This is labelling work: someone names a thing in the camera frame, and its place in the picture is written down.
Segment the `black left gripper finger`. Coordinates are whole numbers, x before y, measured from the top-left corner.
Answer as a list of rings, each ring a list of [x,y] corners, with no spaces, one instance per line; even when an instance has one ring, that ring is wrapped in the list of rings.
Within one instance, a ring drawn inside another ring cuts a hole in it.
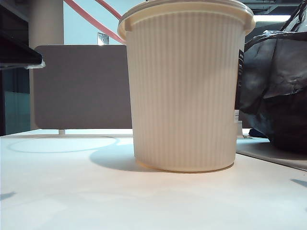
[[[0,11],[0,69],[40,69],[41,54],[29,47],[28,22],[8,9]]]

